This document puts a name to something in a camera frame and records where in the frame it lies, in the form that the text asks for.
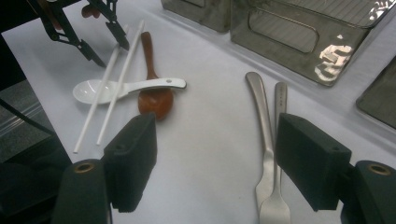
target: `screw hole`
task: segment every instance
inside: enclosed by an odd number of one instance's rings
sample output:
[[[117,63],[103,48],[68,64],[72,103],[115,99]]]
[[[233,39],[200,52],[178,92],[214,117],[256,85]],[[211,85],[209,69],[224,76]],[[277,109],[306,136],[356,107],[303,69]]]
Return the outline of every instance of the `screw hole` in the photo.
[[[390,169],[388,167],[378,164],[370,164],[369,170],[378,175],[390,175]]]
[[[78,174],[83,174],[89,172],[93,169],[94,165],[92,163],[82,163],[75,168],[75,172]]]

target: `white tablecloth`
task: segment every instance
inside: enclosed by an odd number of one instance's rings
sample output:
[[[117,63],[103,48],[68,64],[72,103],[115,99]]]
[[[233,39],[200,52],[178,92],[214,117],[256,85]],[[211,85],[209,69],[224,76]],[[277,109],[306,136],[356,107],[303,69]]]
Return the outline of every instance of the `white tablecloth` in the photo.
[[[82,19],[79,2],[65,9],[76,33],[108,61],[115,40],[104,17]],[[231,42],[193,21],[163,10],[161,1],[119,1],[121,25],[132,34],[141,20],[151,32],[154,64],[160,77],[188,82],[175,91],[172,112],[157,123],[158,161],[143,199],[131,214],[113,212],[115,224],[126,223],[258,223],[255,186],[262,176],[262,139],[245,74],[262,76],[270,114],[274,116],[274,86],[289,85],[288,112],[310,120],[353,152],[351,163],[372,160],[396,167],[394,130],[368,119],[356,99],[396,53],[396,18],[347,69],[332,88],[319,86],[282,66]],[[72,151],[90,107],[73,98],[79,82],[101,79],[105,69],[88,62],[77,49],[52,42],[40,20],[3,33],[50,122],[72,161],[101,158],[103,148],[132,117],[138,115],[137,94],[117,102],[104,143],[95,144],[107,106],[93,116],[82,149]],[[123,51],[112,80],[118,80],[126,58]],[[142,47],[125,81],[146,78]],[[313,212],[290,179],[283,175],[282,193],[293,224],[340,223],[337,211]]]

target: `wooden spoon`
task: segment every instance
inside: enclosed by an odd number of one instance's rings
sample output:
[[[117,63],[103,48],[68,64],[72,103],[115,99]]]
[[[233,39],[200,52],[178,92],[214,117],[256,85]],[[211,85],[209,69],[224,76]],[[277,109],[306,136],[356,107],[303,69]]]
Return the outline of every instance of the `wooden spoon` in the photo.
[[[147,80],[158,78],[154,71],[153,50],[151,35],[144,32],[141,35],[143,51],[145,52],[146,65],[148,68]],[[158,89],[141,91],[138,98],[140,114],[154,112],[156,120],[166,117],[173,105],[173,93],[171,89]]]

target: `metal fork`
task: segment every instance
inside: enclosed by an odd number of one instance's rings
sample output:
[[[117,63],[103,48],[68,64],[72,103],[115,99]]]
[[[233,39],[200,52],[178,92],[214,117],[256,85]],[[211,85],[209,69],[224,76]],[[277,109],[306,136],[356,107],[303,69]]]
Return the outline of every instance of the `metal fork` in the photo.
[[[260,209],[261,224],[290,224],[290,210],[280,192],[282,170],[274,160],[271,124],[262,78],[257,73],[247,73],[247,82],[253,92],[262,125],[265,145],[263,177],[256,187],[257,203]],[[276,85],[276,126],[280,113],[286,112],[286,84]]]

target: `cutlery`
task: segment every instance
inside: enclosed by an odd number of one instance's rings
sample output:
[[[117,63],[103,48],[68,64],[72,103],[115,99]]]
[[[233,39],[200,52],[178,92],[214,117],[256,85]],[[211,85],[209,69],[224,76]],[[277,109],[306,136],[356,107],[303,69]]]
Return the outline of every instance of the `cutlery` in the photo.
[[[286,113],[287,106],[287,94],[288,89],[285,83],[279,82],[276,84],[276,128],[280,113]],[[277,165],[276,160],[274,160],[274,190],[269,198],[262,202],[262,207],[260,209],[260,223],[261,224],[290,224],[290,209],[288,205],[283,201],[282,194],[280,191],[280,182],[282,169]]]
[[[139,36],[142,34],[144,27],[145,27],[145,21],[141,21],[139,23],[139,27],[137,29],[137,32],[134,35],[134,41],[132,43],[132,48],[128,50],[128,54],[126,56],[126,60],[124,62],[124,65],[122,67],[121,74],[120,74],[120,77],[119,77],[119,82],[117,83],[117,87],[116,87],[116,89],[114,91],[113,97],[111,97],[110,105],[108,106],[107,113],[106,113],[106,116],[105,116],[105,121],[102,124],[102,129],[99,132],[99,137],[98,137],[98,139],[96,141],[96,145],[97,146],[100,146],[100,144],[102,143],[102,139],[103,139],[103,136],[105,134],[108,121],[110,120],[111,113],[113,112],[114,106],[116,105],[117,98],[118,98],[120,89],[121,89],[122,84],[123,84],[123,80],[125,78],[126,73],[129,70],[132,58],[134,56],[134,51],[136,50],[137,41],[139,40]]]
[[[99,86],[101,84],[101,80],[91,79],[87,81],[80,82],[73,89],[74,97],[84,103],[84,104],[92,104],[95,98],[96,93],[98,92]],[[106,81],[105,87],[98,98],[98,104],[108,104],[111,102],[111,99],[114,95],[115,89],[117,88],[118,82],[115,81]],[[152,80],[145,80],[139,82],[132,83],[123,83],[118,99],[128,95],[134,91],[142,91],[142,90],[150,90],[150,89],[159,89],[159,88],[177,88],[177,89],[185,89],[187,83],[185,80],[180,78],[158,78]]]
[[[158,76],[154,71],[153,47],[150,33],[143,33],[141,39],[146,58],[146,66],[148,68],[147,80],[157,79]],[[173,99],[173,93],[169,88],[141,91],[139,93],[137,105],[141,114],[154,112],[156,119],[161,120],[164,119],[171,110]]]
[[[262,128],[262,140],[265,147],[262,179],[256,186],[256,199],[260,211],[261,224],[290,224],[290,210],[283,201],[280,192],[281,169],[277,166],[269,118],[265,88],[259,74],[246,74],[247,83],[253,93]],[[276,85],[276,125],[280,113],[286,112],[287,86]]]
[[[129,26],[125,25],[123,30],[124,30],[125,33],[128,33],[129,32]],[[77,140],[75,148],[73,150],[74,153],[78,153],[79,148],[81,147],[81,143],[82,143],[82,140],[84,139],[85,132],[87,132],[88,126],[91,123],[91,119],[92,119],[93,113],[95,112],[96,107],[98,105],[99,96],[101,95],[102,90],[105,88],[103,83],[107,82],[108,77],[110,76],[110,74],[111,74],[111,72],[113,70],[114,64],[116,63],[116,60],[119,57],[119,54],[120,54],[120,44],[117,43],[116,46],[114,46],[113,53],[111,54],[110,60],[109,60],[108,65],[106,67],[105,74],[103,75],[102,85],[97,85],[97,87],[96,87],[96,92],[98,92],[98,94],[96,96],[92,97],[92,103],[91,103],[90,111],[88,112],[88,116],[85,119],[84,125],[82,126],[81,132],[80,132],[80,134],[78,136],[78,140]]]

